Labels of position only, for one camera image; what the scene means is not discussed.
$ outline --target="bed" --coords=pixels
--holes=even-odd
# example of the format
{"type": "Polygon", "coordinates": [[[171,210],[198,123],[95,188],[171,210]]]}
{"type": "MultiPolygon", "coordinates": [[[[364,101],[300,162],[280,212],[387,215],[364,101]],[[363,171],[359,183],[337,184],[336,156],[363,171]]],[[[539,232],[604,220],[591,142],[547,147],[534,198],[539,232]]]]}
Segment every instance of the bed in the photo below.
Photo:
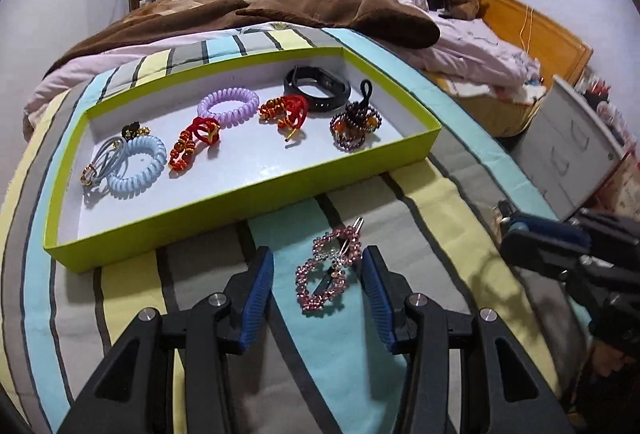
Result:
{"type": "MultiPolygon", "coordinates": [[[[530,44],[528,54],[540,61],[542,85],[547,88],[555,74],[574,85],[593,54],[587,43],[518,0],[482,0],[479,14],[498,38],[518,48],[522,48],[522,34],[525,46],[530,44]]],[[[523,132],[542,100],[522,103],[488,94],[457,96],[445,76],[427,74],[493,137],[507,138],[523,132]]]]}
{"type": "MultiPolygon", "coordinates": [[[[257,345],[230,359],[241,432],[391,432],[406,363],[378,340],[354,284],[341,309],[307,319],[292,273],[308,245],[331,226],[365,220],[363,245],[443,307],[496,309],[559,395],[586,352],[572,305],[557,282],[511,270],[497,251],[501,199],[554,218],[504,150],[415,69],[348,29],[254,26],[207,42],[144,56],[58,94],[44,109],[2,208],[0,382],[36,434],[55,432],[82,385],[143,307],[187,309],[244,270],[258,245],[274,253],[268,324],[257,345]],[[261,46],[249,36],[264,33],[261,46]],[[42,249],[52,178],[78,115],[146,81],[266,49],[346,46],[410,84],[443,129],[430,157],[414,165],[266,215],[169,244],[83,274],[42,249]]],[[[460,359],[451,354],[450,415],[459,423],[460,359]]],[[[184,371],[174,366],[175,432],[184,432],[184,371]]]]}

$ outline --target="brown blanket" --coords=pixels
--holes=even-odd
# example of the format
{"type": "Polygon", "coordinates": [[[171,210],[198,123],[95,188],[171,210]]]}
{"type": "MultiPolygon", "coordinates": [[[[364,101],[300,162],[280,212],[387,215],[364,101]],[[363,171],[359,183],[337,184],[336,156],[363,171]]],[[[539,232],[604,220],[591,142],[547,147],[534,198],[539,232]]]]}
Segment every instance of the brown blanket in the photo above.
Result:
{"type": "Polygon", "coordinates": [[[412,49],[428,48],[440,38],[440,30],[427,15],[397,0],[257,0],[252,4],[245,0],[212,0],[165,16],[153,12],[127,16],[69,49],[47,74],[78,56],[273,21],[353,29],[412,49]]]}

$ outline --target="white drawer cabinet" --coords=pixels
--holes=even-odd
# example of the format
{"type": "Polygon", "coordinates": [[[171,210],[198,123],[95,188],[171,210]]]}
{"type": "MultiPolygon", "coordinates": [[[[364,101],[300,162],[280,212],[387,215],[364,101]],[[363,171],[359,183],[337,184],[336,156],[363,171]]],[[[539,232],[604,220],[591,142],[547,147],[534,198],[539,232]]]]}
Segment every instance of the white drawer cabinet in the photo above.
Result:
{"type": "Polygon", "coordinates": [[[586,100],[556,76],[511,155],[565,219],[609,176],[623,150],[586,100]]]}

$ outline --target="black fitness band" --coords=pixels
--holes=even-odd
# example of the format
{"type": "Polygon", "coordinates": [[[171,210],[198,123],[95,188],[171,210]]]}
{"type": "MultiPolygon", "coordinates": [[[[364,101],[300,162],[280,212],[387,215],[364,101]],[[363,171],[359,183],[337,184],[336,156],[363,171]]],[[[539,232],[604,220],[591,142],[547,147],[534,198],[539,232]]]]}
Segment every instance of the black fitness band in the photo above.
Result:
{"type": "Polygon", "coordinates": [[[351,85],[338,80],[338,78],[322,68],[309,67],[308,65],[303,67],[296,66],[284,77],[284,94],[298,94],[299,96],[303,96],[309,105],[309,112],[329,112],[330,110],[342,107],[349,101],[351,85]],[[298,80],[301,78],[315,81],[320,87],[333,94],[333,96],[320,98],[302,92],[298,87],[298,80]]]}

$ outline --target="purple spiral hair tie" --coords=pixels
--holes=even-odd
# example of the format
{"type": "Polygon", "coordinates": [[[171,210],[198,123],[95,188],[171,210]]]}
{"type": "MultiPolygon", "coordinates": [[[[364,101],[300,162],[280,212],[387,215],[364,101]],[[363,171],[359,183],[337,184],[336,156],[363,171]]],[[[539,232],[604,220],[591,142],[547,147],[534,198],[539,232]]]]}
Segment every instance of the purple spiral hair tie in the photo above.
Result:
{"type": "Polygon", "coordinates": [[[229,87],[205,96],[198,103],[198,116],[201,118],[215,118],[221,127],[228,127],[251,118],[257,112],[258,105],[260,105],[260,98],[254,91],[244,87],[229,87]],[[242,101],[244,105],[228,112],[213,112],[211,110],[214,105],[223,101],[242,101]]]}

